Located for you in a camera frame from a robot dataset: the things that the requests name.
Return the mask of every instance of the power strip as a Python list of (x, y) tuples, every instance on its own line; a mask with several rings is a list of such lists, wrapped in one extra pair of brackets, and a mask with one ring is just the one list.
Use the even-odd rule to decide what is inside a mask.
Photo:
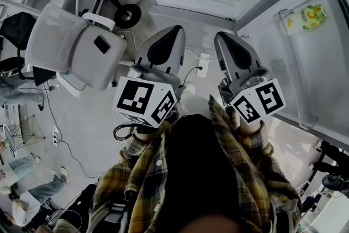
[(206, 78), (208, 73), (208, 66), (209, 66), (209, 54), (207, 53), (201, 53), (200, 54), (200, 60), (198, 62), (198, 66), (202, 67), (202, 70), (197, 70), (197, 76), (201, 78)]

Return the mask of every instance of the open refrigerator door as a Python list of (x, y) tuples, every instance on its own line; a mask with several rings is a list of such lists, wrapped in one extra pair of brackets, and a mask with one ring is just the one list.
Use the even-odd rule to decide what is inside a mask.
[[(238, 34), (280, 82), (287, 107), (278, 117), (349, 145), (349, 27), (343, 2), (281, 0)], [(294, 32), (288, 25), (300, 26)]]

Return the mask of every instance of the shirt button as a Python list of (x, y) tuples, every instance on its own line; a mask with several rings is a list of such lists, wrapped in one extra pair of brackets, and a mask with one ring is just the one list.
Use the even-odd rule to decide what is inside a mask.
[(157, 204), (154, 208), (154, 212), (157, 212), (158, 210), (160, 210), (160, 204)]

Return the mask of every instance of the bottle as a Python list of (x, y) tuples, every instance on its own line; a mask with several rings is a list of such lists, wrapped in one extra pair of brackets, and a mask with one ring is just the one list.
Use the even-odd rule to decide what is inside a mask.
[(281, 30), (286, 35), (294, 35), (296, 33), (312, 29), (323, 24), (327, 19), (327, 15), (321, 4), (303, 7), (301, 10), (289, 14), (282, 18)]

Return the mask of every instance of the yellow plaid shirt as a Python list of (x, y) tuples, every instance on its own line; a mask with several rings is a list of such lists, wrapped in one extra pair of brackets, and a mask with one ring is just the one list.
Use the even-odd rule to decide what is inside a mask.
[[(230, 119), (213, 97), (210, 97), (208, 105), (219, 144), (235, 170), (242, 219), (252, 232), (273, 232), (274, 217), (270, 200), (277, 198), (280, 205), (286, 205), (299, 199), (299, 196), (272, 157), (273, 146), (268, 143), (265, 125), (262, 124), (260, 131), (254, 135), (242, 136), (235, 117), (231, 116)], [(129, 233), (155, 232), (166, 194), (168, 169), (165, 142), (172, 127), (173, 124), (163, 123), (149, 143), (136, 137), (129, 139), (126, 147), (120, 151), (119, 163), (99, 181), (90, 224), (110, 206), (110, 201), (122, 199), (124, 193), (133, 190), (138, 196)], [(160, 159), (163, 163), (157, 166), (156, 162)], [(298, 226), (300, 208), (299, 199), (297, 207), (287, 212), (292, 228)]]

